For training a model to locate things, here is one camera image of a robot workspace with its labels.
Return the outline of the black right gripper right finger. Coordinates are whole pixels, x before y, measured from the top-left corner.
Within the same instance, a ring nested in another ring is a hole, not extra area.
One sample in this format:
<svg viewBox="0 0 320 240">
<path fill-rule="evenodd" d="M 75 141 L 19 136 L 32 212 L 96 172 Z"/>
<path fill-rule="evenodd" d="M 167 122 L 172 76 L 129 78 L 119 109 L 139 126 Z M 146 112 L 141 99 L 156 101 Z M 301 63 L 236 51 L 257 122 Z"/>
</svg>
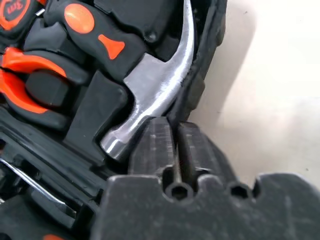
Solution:
<svg viewBox="0 0 320 240">
<path fill-rule="evenodd" d="M 223 185 L 237 181 L 226 155 L 196 124 L 179 124 L 177 146 L 182 180 L 192 187 L 198 186 L 198 178 L 204 174 L 216 176 Z"/>
</svg>

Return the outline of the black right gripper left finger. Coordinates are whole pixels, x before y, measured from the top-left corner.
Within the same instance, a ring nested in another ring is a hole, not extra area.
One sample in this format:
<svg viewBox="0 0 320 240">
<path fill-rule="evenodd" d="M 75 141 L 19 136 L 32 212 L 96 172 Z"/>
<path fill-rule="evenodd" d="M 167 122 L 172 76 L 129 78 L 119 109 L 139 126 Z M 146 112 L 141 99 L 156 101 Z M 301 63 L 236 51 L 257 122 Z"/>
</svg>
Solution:
<svg viewBox="0 0 320 240">
<path fill-rule="evenodd" d="M 153 118 L 129 158 L 129 175 L 161 176 L 175 160 L 171 126 L 166 117 Z"/>
</svg>

